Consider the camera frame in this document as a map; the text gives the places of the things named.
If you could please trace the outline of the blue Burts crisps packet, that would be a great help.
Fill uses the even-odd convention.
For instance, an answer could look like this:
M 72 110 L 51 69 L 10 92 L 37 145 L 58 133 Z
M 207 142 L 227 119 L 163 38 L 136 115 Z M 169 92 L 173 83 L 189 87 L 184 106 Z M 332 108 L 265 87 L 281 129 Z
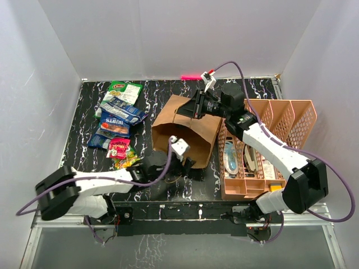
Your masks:
M 116 136 L 124 138 L 130 137 L 130 126 L 123 120 L 107 112 L 102 112 L 99 127 L 102 131 L 109 132 Z

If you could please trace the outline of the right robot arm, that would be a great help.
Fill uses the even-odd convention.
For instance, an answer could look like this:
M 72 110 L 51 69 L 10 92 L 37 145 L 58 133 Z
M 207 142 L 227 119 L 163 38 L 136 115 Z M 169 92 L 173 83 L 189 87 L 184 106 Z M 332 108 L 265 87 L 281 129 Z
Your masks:
M 198 90 L 176 113 L 193 119 L 212 115 L 224 119 L 230 134 L 252 147 L 279 170 L 287 184 L 284 188 L 265 192 L 242 211 L 256 222 L 263 222 L 270 213 L 291 210 L 301 214 L 329 193 L 326 165 L 290 150 L 245 108 L 245 91 L 238 84 L 222 86 L 220 97 L 211 90 Z

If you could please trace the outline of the pink red candy packet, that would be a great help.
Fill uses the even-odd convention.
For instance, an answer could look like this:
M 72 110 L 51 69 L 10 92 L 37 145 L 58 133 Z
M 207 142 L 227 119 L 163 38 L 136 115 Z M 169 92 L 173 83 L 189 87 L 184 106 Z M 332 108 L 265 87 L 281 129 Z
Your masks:
M 130 145 L 128 138 L 114 138 L 108 145 L 107 158 L 125 159 L 126 151 Z

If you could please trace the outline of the brown paper bag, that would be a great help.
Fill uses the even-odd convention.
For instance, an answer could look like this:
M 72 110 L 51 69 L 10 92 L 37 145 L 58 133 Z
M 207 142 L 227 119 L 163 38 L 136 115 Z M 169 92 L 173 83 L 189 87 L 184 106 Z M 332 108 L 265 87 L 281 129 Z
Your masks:
M 190 146 L 185 157 L 196 161 L 194 169 L 205 169 L 211 158 L 222 119 L 208 114 L 202 119 L 191 119 L 176 114 L 176 109 L 187 101 L 189 98 L 183 96 L 170 96 L 152 124 L 152 146 L 154 150 L 166 152 L 170 136 L 182 138 Z

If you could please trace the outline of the green white snack bag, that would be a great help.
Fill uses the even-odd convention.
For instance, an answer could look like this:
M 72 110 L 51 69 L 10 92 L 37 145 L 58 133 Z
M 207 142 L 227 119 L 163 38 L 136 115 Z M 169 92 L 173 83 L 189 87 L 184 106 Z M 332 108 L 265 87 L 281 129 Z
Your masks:
M 110 101 L 112 98 L 117 98 L 122 100 L 123 103 L 133 106 L 137 101 L 137 98 L 140 95 L 142 86 L 138 84 L 131 84 L 126 82 L 113 81 L 106 94 L 103 97 L 103 100 L 100 103 L 100 106 Z M 95 110 L 94 117 L 100 118 L 102 110 L 100 106 Z

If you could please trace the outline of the blue snack packet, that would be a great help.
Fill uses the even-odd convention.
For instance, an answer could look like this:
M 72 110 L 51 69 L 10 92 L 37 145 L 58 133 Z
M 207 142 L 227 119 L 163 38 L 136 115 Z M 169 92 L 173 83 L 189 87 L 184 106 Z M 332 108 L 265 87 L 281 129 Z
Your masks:
M 101 148 L 107 150 L 110 141 L 114 138 L 114 134 L 102 131 L 100 128 L 98 128 L 96 132 L 92 135 L 87 146 L 91 148 Z

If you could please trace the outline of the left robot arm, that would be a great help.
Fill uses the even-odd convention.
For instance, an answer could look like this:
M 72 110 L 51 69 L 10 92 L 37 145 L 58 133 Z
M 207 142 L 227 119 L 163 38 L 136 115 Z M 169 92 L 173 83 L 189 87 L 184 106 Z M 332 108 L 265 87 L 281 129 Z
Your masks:
M 167 174 L 185 176 L 195 163 L 190 157 L 176 153 L 168 157 L 163 151 L 154 151 L 120 170 L 86 173 L 62 166 L 35 187 L 41 218 L 51 221 L 66 214 L 79 214 L 109 224 L 116 216 L 109 193 L 147 188 Z

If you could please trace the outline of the green yellow snack packet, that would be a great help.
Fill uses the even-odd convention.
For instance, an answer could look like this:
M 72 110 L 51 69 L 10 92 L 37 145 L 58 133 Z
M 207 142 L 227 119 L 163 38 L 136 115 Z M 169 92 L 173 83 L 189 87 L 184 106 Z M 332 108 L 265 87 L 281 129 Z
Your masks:
M 115 159 L 114 167 L 116 170 L 128 168 L 139 160 L 140 158 L 138 157 L 136 152 L 129 151 L 124 159 Z

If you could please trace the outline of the dark blue nutrition-label packet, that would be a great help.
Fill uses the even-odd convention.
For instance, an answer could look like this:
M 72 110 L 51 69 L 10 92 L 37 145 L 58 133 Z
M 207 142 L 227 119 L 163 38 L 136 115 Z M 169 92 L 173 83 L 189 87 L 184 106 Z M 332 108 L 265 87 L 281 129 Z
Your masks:
M 102 112 L 106 112 L 132 126 L 139 124 L 148 116 L 143 111 L 128 105 L 127 103 L 116 105 L 107 102 L 101 105 L 100 108 Z

